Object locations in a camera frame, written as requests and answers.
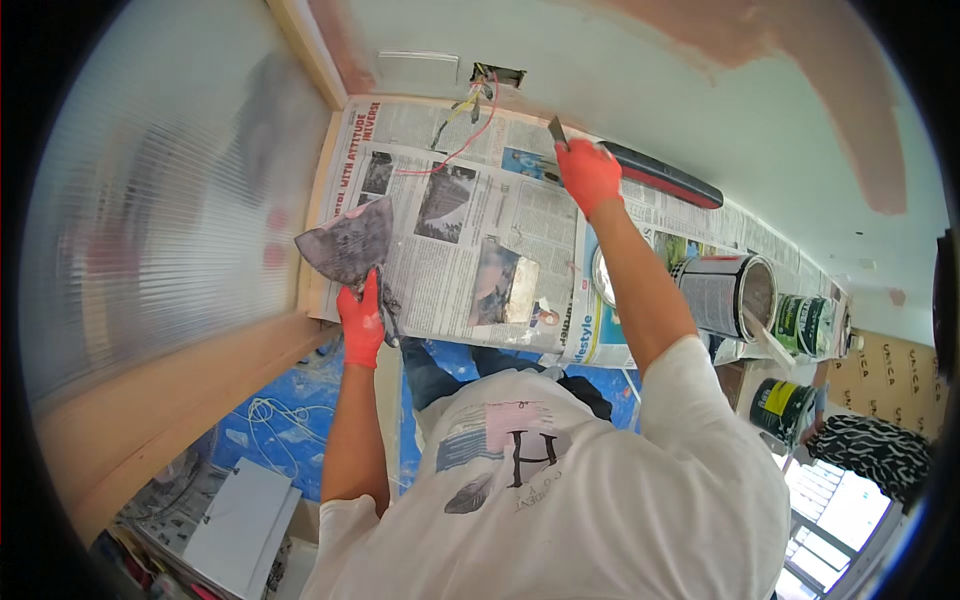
black and white patterned cloth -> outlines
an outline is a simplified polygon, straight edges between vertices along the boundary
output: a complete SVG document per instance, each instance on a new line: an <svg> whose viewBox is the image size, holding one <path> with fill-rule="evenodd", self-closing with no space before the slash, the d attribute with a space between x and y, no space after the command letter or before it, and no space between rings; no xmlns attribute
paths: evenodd
<svg viewBox="0 0 960 600"><path fill-rule="evenodd" d="M930 443L919 433L874 417L836 415L806 443L813 458L870 479L908 510L930 473Z"/></svg>

orange glove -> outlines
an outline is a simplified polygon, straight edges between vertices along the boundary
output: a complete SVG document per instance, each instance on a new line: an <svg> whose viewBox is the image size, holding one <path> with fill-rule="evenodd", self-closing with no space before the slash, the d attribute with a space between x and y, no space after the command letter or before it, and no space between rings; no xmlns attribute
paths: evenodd
<svg viewBox="0 0 960 600"><path fill-rule="evenodd" d="M367 273L363 299L358 300L347 286L340 288L337 312L344 325L344 364L353 363L376 369L376 352L383 342L383 323L377 299L376 269Z"/></svg>
<svg viewBox="0 0 960 600"><path fill-rule="evenodd" d="M555 148L564 187L588 220L600 203L614 198L623 202L620 196L623 171L610 152L585 139L571 139L569 150L560 142Z"/></svg>

cardboard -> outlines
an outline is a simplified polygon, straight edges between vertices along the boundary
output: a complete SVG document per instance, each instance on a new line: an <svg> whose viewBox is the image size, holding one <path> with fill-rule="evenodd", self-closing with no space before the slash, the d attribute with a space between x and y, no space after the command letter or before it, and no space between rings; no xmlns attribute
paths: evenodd
<svg viewBox="0 0 960 600"><path fill-rule="evenodd" d="M863 349L829 361L828 400L937 439L948 390L936 377L934 349L870 331L854 333L863 337Z"/></svg>

frosted glass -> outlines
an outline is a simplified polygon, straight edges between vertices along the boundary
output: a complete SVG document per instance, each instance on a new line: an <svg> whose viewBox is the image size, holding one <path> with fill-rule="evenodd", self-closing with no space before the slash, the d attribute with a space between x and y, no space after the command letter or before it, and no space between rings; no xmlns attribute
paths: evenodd
<svg viewBox="0 0 960 600"><path fill-rule="evenodd" d="M35 408L289 310L329 119L263 2L130 2L34 184L19 327Z"/></svg>

paint bucket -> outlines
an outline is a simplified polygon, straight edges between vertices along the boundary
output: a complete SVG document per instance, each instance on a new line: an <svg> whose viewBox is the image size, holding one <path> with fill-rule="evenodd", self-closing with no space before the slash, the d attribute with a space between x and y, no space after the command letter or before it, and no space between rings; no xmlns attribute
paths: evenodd
<svg viewBox="0 0 960 600"><path fill-rule="evenodd" d="M769 329L777 314L777 279L766 258L690 256L670 272L684 293L698 329L741 342L752 342L743 309Z"/></svg>
<svg viewBox="0 0 960 600"><path fill-rule="evenodd" d="M833 302L781 294L774 336L797 354L825 356L833 341Z"/></svg>
<svg viewBox="0 0 960 600"><path fill-rule="evenodd" d="M816 388L772 377L764 379L750 406L750 422L793 451L809 422L805 416L813 410L816 395Z"/></svg>

